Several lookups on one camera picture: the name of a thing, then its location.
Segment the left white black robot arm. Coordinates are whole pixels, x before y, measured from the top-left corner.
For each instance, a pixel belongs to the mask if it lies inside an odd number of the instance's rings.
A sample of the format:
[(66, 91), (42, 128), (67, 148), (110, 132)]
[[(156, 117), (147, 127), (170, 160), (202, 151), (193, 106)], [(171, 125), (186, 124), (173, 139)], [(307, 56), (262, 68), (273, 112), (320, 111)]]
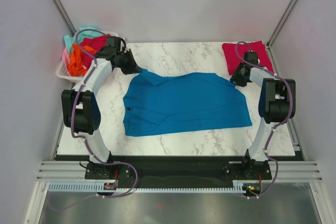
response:
[(90, 161), (98, 164), (97, 173), (103, 178), (111, 178), (115, 165), (110, 162), (112, 154), (99, 131), (101, 113), (96, 95), (115, 68), (124, 75), (141, 73), (142, 69), (120, 37), (107, 36), (105, 46), (96, 54), (85, 53), (92, 59), (90, 68), (71, 90), (64, 90), (61, 94), (64, 124), (70, 128), (73, 138), (83, 140)]

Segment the blue t shirt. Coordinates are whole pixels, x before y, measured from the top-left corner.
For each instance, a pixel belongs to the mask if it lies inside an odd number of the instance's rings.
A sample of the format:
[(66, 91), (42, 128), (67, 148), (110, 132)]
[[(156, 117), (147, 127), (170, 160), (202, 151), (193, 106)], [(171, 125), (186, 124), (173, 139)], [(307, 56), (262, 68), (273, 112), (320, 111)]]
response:
[(131, 80), (123, 102), (127, 136), (252, 125), (245, 96), (214, 73), (162, 77), (144, 69)]

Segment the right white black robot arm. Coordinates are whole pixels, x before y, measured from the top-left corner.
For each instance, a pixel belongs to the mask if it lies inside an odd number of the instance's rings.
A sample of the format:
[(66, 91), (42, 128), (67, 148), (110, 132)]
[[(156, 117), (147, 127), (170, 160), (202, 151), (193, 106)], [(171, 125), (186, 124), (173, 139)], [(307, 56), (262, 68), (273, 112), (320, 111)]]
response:
[(230, 81), (239, 87), (252, 82), (261, 88), (258, 113), (260, 125), (256, 137), (246, 151), (240, 166), (241, 174), (248, 179), (259, 173), (259, 168), (268, 162), (268, 150), (272, 146), (275, 130), (293, 118), (296, 112), (296, 81), (284, 79), (258, 64), (254, 51), (244, 53)]

